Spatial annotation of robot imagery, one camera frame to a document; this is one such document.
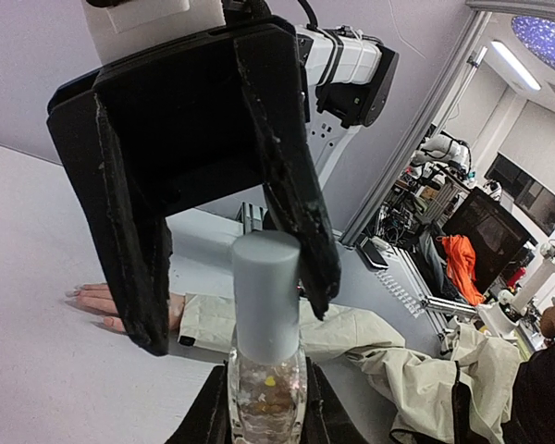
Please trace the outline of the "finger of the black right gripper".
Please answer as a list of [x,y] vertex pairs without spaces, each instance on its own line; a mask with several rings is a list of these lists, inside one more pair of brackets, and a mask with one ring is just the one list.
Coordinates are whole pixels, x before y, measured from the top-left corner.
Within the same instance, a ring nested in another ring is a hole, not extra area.
[[73,189],[129,338],[154,356],[168,353],[171,234],[156,172],[118,134],[117,115],[95,92],[73,106]]
[[307,145],[297,48],[286,36],[261,36],[238,38],[234,49],[270,215],[299,241],[302,285],[323,319],[339,294],[341,265]]

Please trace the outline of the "beige sleeved forearm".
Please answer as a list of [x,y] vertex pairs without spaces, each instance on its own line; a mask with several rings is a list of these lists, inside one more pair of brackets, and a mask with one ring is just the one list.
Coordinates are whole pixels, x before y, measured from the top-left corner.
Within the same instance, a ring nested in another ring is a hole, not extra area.
[[502,424],[511,419],[512,385],[521,356],[509,342],[460,324],[448,336],[448,360],[413,351],[404,337],[377,314],[330,306],[318,320],[307,301],[300,302],[302,344],[318,362],[346,357],[369,385],[397,407],[394,431],[414,443],[421,434],[443,443],[455,439],[451,393],[456,383],[470,395],[469,426],[490,443],[504,440]]

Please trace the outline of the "clear nail polish bottle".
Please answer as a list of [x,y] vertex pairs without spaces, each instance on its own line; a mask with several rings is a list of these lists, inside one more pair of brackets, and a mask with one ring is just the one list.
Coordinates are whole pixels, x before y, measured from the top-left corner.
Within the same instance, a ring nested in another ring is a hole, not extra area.
[[233,443],[301,441],[308,391],[303,349],[280,364],[269,365],[249,360],[233,346],[227,382]]

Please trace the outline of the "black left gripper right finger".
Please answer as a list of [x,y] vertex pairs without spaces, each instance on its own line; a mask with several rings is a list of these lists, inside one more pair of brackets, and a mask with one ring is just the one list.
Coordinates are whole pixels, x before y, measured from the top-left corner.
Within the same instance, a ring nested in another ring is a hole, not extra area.
[[308,393],[304,417],[304,442],[352,444],[365,443],[331,387],[321,367],[307,364]]

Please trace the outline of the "mannequin hand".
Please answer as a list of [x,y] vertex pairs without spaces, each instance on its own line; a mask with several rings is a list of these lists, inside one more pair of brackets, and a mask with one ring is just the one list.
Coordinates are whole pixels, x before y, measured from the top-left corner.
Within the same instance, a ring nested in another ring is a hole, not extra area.
[[[74,290],[68,291],[66,296],[79,309],[100,315],[103,318],[105,329],[117,333],[125,333],[121,316],[117,311],[107,284],[79,285]],[[171,332],[179,330],[185,302],[185,295],[177,293],[169,294],[168,326]]]

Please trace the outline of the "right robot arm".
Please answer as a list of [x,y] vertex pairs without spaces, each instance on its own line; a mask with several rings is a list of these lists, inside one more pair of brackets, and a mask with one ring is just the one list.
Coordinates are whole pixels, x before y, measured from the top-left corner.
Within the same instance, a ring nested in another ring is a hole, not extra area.
[[398,54],[349,26],[303,26],[263,1],[85,1],[99,68],[61,85],[47,126],[87,219],[121,322],[168,352],[167,218],[262,186],[277,228],[302,245],[317,316],[340,261],[306,126],[328,113],[371,126]]

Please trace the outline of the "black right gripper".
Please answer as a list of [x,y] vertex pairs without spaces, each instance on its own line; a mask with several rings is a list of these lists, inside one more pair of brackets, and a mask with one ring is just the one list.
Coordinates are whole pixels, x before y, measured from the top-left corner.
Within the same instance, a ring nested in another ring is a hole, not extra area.
[[116,113],[118,134],[155,169],[165,217],[263,186],[234,49],[238,38],[261,36],[286,36],[295,43],[303,99],[296,32],[277,16],[162,43],[61,85],[47,106],[47,126],[72,188],[73,106],[89,92]]

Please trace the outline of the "white nail polish cap brush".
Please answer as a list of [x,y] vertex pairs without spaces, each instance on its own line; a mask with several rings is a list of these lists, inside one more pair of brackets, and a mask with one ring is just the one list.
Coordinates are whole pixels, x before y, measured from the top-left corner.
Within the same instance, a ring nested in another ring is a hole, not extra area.
[[300,252],[294,237],[275,230],[232,244],[237,344],[258,364],[279,364],[299,349]]

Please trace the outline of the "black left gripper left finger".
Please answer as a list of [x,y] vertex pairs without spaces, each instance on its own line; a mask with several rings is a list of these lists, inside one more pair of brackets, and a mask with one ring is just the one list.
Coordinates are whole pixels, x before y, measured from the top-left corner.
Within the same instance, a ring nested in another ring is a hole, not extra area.
[[227,387],[224,365],[215,366],[177,430],[166,444],[227,442]]

